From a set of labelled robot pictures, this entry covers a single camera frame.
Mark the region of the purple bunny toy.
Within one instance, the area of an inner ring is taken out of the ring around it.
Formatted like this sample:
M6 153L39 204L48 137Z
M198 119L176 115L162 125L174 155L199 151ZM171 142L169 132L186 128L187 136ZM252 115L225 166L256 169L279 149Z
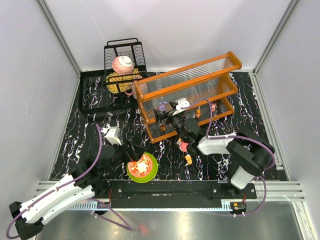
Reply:
M167 104L168 104L168 102L166 102L166 101L160 102L160 103L158 104L158 106L156 107L156 109L157 109L160 113L165 112L165 111L166 111L166 105L167 105Z

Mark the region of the small orange figure toy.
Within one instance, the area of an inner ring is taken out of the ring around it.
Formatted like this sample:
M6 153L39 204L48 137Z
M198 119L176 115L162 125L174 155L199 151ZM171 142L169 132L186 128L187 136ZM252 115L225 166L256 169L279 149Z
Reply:
M188 165L192 165L193 164L192 156L190 154L187 154L184 158L185 158L186 163Z

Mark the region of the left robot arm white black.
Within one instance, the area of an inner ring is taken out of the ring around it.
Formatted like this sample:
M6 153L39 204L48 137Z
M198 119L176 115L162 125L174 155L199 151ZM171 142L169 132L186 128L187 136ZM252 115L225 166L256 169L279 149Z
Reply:
M26 202L15 201L9 205L17 237L28 240L40 233L44 226L57 215L83 201L95 201L113 195L103 174L108 167L118 162L132 163L145 153L145 148L133 142L114 147L99 143L95 159L77 164L55 185Z

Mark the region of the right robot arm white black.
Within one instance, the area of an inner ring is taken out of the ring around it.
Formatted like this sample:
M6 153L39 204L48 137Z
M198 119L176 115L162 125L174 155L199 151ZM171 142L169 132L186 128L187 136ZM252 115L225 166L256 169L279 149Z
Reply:
M153 109L156 122L172 125L180 138L180 150L190 156L228 154L233 157L238 164L229 181L233 187L243 190L254 178L261 179L264 172L275 165L275 149L255 133L244 129L212 136L208 130L202 131L195 118L185 116L185 111L193 107L186 98L169 104L170 111L159 107Z

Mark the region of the brown figure toy on shelf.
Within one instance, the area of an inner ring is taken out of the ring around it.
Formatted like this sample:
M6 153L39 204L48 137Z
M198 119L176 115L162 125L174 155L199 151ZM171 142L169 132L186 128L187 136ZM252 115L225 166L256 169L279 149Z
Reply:
M162 132L165 132L165 131L166 131L166 125L165 125L165 124L160 124L159 128L160 128L160 130L161 130Z

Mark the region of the orange figure toy on shelf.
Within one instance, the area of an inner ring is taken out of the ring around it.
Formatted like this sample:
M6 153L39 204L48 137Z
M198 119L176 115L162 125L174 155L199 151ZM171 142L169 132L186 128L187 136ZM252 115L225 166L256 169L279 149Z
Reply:
M196 119L199 119L201 117L201 115L202 115L202 111L199 108L196 109L194 117Z

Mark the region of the orange clear display shelf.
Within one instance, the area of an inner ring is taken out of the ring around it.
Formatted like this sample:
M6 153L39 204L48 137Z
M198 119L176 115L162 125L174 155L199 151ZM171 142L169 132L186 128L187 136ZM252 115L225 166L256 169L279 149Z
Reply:
M230 72L242 68L242 63L231 51L204 61L193 63L175 70L152 77L134 81L140 115L151 143L163 141L177 135L171 124L166 131L160 130L153 110L160 102L177 101L186 98L193 106L185 111L189 118L194 117L196 109L201 110L197 119L199 126L232 115L234 107L229 96L238 92L238 88L230 78ZM217 104L212 112L211 104Z

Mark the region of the pink flamingo toy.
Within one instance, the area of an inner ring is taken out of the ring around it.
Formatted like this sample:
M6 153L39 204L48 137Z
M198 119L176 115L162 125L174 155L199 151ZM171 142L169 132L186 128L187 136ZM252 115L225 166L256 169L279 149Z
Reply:
M188 145L189 143L184 142L181 138L179 138L176 142L176 145L178 146L178 148L184 152L187 153L188 152Z

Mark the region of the green bowl red pattern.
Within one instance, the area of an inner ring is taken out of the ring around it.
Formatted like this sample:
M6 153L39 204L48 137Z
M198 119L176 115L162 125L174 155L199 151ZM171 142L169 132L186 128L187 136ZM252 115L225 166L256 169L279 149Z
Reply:
M145 152L138 161L130 161L126 166L129 178L136 183L147 183L155 178L158 172L156 158Z

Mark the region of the pink pig toy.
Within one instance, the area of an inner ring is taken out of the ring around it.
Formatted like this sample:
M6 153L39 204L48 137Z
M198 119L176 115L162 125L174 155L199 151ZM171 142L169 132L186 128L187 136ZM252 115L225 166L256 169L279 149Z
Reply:
M217 110L217 104L216 103L212 103L211 104L211 111L215 112Z

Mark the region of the black marble pattern mat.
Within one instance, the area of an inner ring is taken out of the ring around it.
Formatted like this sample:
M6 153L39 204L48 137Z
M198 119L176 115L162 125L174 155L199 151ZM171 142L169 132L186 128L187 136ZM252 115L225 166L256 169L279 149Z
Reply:
M231 72L229 79L237 88L235 94L212 102L203 101L198 109L197 123L204 121L200 137L222 136L249 131L267 141L268 136L261 116L254 88L247 72ZM129 144L130 156L136 161L149 153L156 159L156 180L229 180L239 167L239 162L229 154L205 155L198 151L197 141L187 141L173 127L172 107L168 100L152 101L147 107L159 117L151 116L147 124L144 111L137 105L116 111L82 114L88 107L94 110L119 98L102 86L103 73L94 71L84 81L89 88L79 86L67 120L66 130L56 161L49 175L59 180L74 167L85 161L104 159L109 142L98 127L117 127L119 139Z

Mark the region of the pink mug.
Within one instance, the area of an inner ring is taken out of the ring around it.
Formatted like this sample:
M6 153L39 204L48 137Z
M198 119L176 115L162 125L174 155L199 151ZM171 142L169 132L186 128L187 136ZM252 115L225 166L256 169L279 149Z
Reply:
M128 86L124 93L129 97L132 96L134 99L137 99L137 93L134 85Z

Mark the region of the yellow patterned bowl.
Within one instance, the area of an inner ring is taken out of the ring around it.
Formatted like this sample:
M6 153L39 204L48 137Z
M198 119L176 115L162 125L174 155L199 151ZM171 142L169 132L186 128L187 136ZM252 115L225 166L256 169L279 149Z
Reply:
M105 81L108 91L112 94L118 94L119 92L125 92L128 86L134 85L134 80L141 78L139 69L135 68L132 74L119 75L116 72L110 73L106 76Z

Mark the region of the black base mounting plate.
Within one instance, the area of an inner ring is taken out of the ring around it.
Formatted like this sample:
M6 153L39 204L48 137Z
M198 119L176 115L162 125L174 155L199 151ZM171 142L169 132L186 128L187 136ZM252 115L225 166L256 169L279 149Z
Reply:
M227 200L256 200L253 183L239 190L218 180L111 180L111 207L134 210L225 210Z

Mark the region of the pink patterned bowl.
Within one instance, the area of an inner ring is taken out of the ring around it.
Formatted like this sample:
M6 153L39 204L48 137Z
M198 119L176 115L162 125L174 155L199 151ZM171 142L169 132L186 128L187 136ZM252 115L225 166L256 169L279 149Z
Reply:
M129 75L134 72L134 64L126 55L117 56L111 67L118 75Z

